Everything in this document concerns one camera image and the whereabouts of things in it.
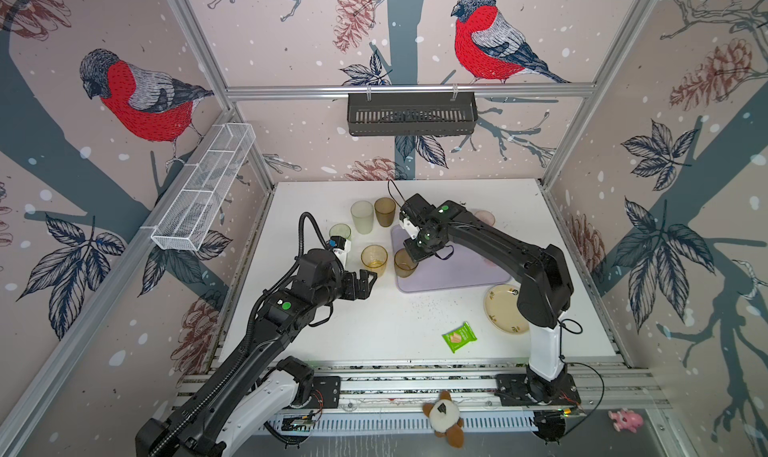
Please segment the amber textured glass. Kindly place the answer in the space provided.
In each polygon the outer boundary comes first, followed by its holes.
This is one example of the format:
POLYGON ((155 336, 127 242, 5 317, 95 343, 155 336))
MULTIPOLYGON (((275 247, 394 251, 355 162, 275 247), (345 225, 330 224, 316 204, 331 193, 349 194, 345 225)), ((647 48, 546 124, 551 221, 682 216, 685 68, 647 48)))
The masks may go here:
POLYGON ((361 263, 366 270, 383 276, 387 269, 388 252, 381 245, 368 245, 361 252, 361 263))

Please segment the pink textured glass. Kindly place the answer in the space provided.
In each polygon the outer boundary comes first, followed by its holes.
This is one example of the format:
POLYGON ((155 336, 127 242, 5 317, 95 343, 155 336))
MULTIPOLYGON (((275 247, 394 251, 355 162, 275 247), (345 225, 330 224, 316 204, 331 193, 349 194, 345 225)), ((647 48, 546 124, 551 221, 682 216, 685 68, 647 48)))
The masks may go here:
POLYGON ((495 216, 491 212, 486 210, 477 210, 474 212, 474 216, 485 225, 488 225, 491 227, 493 227, 496 223, 495 216))

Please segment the brown tall glass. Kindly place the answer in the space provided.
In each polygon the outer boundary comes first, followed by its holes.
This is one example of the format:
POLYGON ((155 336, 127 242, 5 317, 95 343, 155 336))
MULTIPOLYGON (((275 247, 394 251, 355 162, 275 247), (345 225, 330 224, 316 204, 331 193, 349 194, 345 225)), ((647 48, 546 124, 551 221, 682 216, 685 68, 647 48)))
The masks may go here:
POLYGON ((408 278, 415 272, 418 263, 412 260, 405 249, 400 249, 394 255, 394 266, 399 278, 408 278))

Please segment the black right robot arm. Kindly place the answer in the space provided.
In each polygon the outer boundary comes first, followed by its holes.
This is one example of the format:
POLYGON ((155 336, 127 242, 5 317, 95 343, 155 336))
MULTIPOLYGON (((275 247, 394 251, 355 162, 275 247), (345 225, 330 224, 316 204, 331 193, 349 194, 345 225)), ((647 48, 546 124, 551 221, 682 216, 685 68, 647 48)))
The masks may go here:
POLYGON ((529 324, 531 352, 526 365, 528 395, 548 403, 567 386, 562 354, 562 315, 574 293, 563 251, 550 244, 529 244, 485 224, 464 206, 440 206, 415 194, 403 202, 401 227, 408 233, 404 248, 415 262, 450 258, 454 245, 467 248, 507 272, 519 284, 517 309, 529 324))

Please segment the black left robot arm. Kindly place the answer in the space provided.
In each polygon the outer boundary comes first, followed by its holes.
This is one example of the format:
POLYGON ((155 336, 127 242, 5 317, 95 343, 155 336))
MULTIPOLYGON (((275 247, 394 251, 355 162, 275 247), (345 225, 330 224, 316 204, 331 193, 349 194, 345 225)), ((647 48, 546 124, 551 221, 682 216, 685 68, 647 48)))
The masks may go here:
POLYGON ((337 255, 311 249, 252 308, 243 339, 213 376, 165 420, 135 437, 139 456, 231 456, 279 410, 306 404, 314 371, 282 352, 319 308, 365 300, 375 272, 344 269, 337 255))

